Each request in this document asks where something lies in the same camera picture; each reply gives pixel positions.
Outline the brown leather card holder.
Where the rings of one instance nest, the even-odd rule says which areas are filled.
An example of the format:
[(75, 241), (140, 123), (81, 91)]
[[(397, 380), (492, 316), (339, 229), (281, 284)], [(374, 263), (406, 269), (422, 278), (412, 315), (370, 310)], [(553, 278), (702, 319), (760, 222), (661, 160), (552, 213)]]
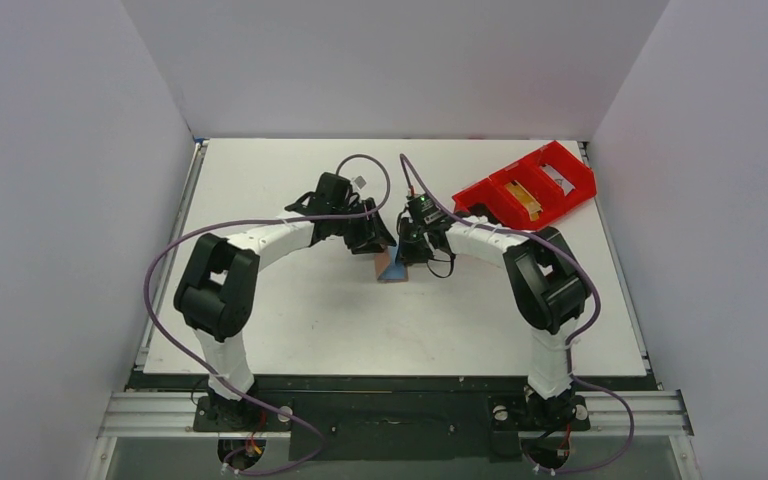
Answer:
[(373, 257), (376, 281), (379, 283), (403, 283), (409, 280), (407, 267), (398, 260), (398, 248), (387, 246)]

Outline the white patterned card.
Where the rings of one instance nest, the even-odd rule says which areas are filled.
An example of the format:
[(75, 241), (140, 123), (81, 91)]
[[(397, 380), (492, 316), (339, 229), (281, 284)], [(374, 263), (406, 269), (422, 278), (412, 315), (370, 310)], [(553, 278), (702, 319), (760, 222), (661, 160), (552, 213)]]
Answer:
[(564, 196), (568, 196), (574, 189), (574, 185), (555, 167), (544, 164), (541, 170), (563, 191)]

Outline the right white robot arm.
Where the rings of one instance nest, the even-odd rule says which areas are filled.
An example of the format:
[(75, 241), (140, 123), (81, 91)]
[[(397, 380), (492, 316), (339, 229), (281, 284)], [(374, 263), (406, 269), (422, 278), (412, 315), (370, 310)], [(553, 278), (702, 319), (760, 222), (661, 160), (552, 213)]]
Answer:
[(449, 215), (427, 194), (406, 199), (398, 217), (397, 260), (406, 265), (441, 262), (454, 272), (460, 256), (505, 270), (517, 310), (532, 333), (526, 418), (548, 427), (564, 412), (561, 395), (572, 388), (566, 339), (584, 313), (592, 289), (575, 268), (561, 233), (511, 230), (481, 216)]

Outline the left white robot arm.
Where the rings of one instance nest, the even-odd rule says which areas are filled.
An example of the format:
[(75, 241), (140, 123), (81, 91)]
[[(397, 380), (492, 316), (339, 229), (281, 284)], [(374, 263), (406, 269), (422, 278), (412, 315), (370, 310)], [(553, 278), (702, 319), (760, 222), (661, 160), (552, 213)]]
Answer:
[(332, 236), (354, 255), (395, 245), (373, 198), (363, 199), (350, 180), (334, 173), (286, 206), (274, 223), (241, 234), (201, 235), (173, 297), (174, 308), (195, 332), (205, 361), (214, 369), (208, 391), (222, 401), (219, 416), (232, 429), (251, 427), (258, 402), (246, 395), (255, 384), (242, 330), (253, 312), (261, 270)]

